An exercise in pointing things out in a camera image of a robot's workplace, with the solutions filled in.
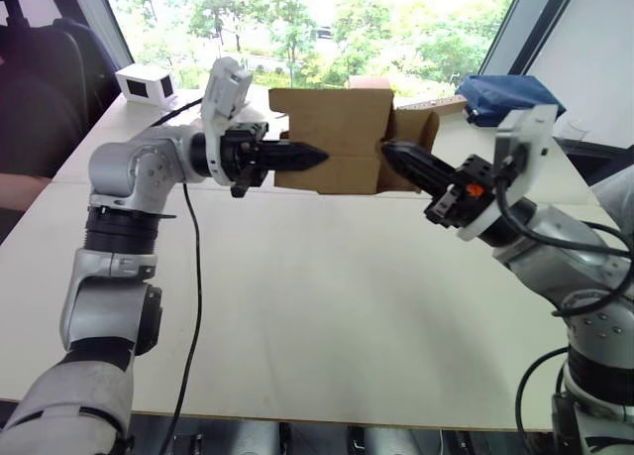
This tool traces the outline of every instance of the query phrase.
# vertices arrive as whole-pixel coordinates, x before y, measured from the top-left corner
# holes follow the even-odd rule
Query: wall
[[[22,12],[34,27],[48,26],[51,22],[61,17],[53,0],[20,0]],[[7,24],[7,9],[4,3],[0,3],[0,24]]]
[[[536,75],[568,108],[556,136],[634,145],[632,0],[572,0],[533,63]]]

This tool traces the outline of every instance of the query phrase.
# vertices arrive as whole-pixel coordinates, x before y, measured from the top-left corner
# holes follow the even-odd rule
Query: cardboard box
[[[348,88],[390,88],[389,80],[384,76],[351,75],[348,81]]]
[[[467,106],[467,98],[463,95],[454,95],[449,98],[438,98],[436,100],[421,101],[409,105],[399,106],[399,110],[428,110],[433,109],[438,115],[451,115],[460,113]]]
[[[432,149],[439,118],[433,108],[394,110],[389,89],[272,89],[271,110],[288,114],[281,139],[306,143],[330,158],[302,172],[276,172],[275,185],[320,194],[376,194],[418,189],[394,172],[381,143],[400,140]]]

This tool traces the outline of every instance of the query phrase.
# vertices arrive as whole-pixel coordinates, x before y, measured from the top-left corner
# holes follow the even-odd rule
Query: cardboard flap
[[[377,148],[387,132],[392,99],[385,89],[270,90],[270,109],[288,114],[288,139],[330,156],[308,171],[276,172],[275,185],[327,194],[376,193]]]

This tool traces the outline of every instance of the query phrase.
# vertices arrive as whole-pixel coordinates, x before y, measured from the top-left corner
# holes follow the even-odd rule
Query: small white box
[[[174,95],[174,84],[168,70],[153,65],[133,63],[116,73],[117,81],[129,101],[165,106]]]

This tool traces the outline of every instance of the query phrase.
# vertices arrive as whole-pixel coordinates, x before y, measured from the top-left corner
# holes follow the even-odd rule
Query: person's arm
[[[47,177],[0,172],[0,207],[27,210],[49,182]]]

